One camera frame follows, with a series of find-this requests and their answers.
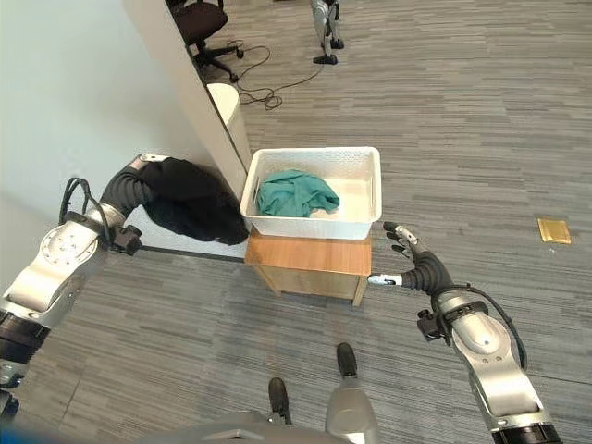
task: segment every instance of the green towel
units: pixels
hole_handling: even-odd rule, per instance
[[[339,206],[339,197],[324,180],[295,169],[269,176],[259,187],[257,207],[264,216],[308,217],[315,208]]]

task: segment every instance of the white trash can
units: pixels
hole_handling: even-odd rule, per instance
[[[251,148],[247,139],[247,130],[241,114],[239,93],[232,85],[226,83],[210,83],[207,85],[216,108],[237,147],[242,163],[248,168],[251,164]]]

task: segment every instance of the wooden stool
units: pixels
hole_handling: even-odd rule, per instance
[[[277,296],[318,294],[357,306],[371,273],[372,241],[263,236],[253,228],[245,263]]]

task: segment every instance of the plastic basket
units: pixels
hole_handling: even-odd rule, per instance
[[[339,209],[310,217],[259,216],[257,191],[272,173],[299,169],[324,179],[339,196]],[[380,154],[372,147],[282,148],[259,150],[253,156],[240,212],[267,236],[352,239],[368,236],[382,214]]]

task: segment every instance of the power cord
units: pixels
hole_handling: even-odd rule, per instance
[[[526,368],[528,367],[528,355],[526,354],[526,347],[524,346],[524,343],[522,342],[522,339],[520,338],[520,335],[518,334],[518,330],[516,329],[516,326],[514,325],[512,318],[508,316],[508,314],[505,312],[505,310],[501,307],[501,305],[499,305],[496,302],[495,299],[493,299],[491,296],[489,296],[484,291],[482,291],[480,289],[476,289],[475,287],[471,286],[471,284],[469,284],[469,283],[467,283],[466,285],[451,285],[449,287],[446,287],[445,289],[439,290],[438,293],[436,293],[432,296],[432,308],[434,309],[434,311],[436,311],[436,309],[434,307],[438,307],[439,296],[447,291],[452,291],[452,290],[468,291],[470,293],[478,294],[479,296],[487,299],[489,301],[489,303],[491,303],[491,305],[493,305],[493,308],[495,308],[496,311],[499,313],[499,315],[501,316],[501,319],[503,319],[503,322],[506,324],[506,326],[508,326],[508,329],[511,331],[512,335],[514,336],[514,339],[516,339],[516,346],[518,347],[518,357],[520,358],[520,366],[523,368],[523,370],[526,371]]]
[[[99,212],[101,216],[101,221],[103,222],[103,232],[105,234],[105,243],[107,246],[112,245],[111,239],[111,232],[109,231],[109,225],[107,224],[107,218],[105,216],[105,211],[100,203],[94,199],[93,195],[91,194],[91,187],[87,179],[82,178],[70,178],[68,184],[66,185],[66,189],[64,190],[64,194],[62,196],[62,204],[59,207],[59,225],[64,225],[66,223],[66,213],[68,212],[68,207],[70,206],[71,202],[70,199],[74,191],[79,187],[82,187],[82,192],[84,193],[84,203],[82,204],[82,213],[86,214],[86,209],[88,207],[89,202],[92,203],[96,211]]]
[[[244,41],[243,40],[233,40],[231,42],[228,42],[227,46],[231,46],[233,44],[236,44],[240,49],[244,46]],[[263,60],[249,66],[244,71],[242,71],[242,73],[239,75],[239,79],[235,83],[237,85],[237,88],[239,89],[240,103],[243,105],[262,103],[262,104],[264,104],[265,110],[267,110],[267,111],[270,111],[272,109],[276,109],[279,106],[281,106],[281,104],[283,103],[283,99],[281,98],[281,96],[278,95],[278,91],[285,90],[286,88],[290,88],[292,86],[302,85],[303,83],[306,83],[307,81],[314,79],[316,76],[318,76],[321,73],[321,71],[323,70],[323,67],[324,67],[324,65],[321,65],[320,68],[312,76],[309,76],[306,79],[295,81],[295,82],[289,83],[287,85],[282,85],[278,88],[268,88],[268,87],[255,88],[255,89],[245,88],[244,86],[241,85],[242,78],[249,71],[251,71],[254,68],[260,67],[267,60],[269,60],[269,58],[271,58],[271,50],[267,46],[264,46],[262,44],[257,45],[257,46],[253,46],[252,48],[243,49],[242,51],[244,53],[248,53],[248,52],[254,51],[256,49],[265,49],[267,52],[266,56],[263,58]],[[254,93],[264,93],[265,95],[257,97],[256,95],[253,95]]]

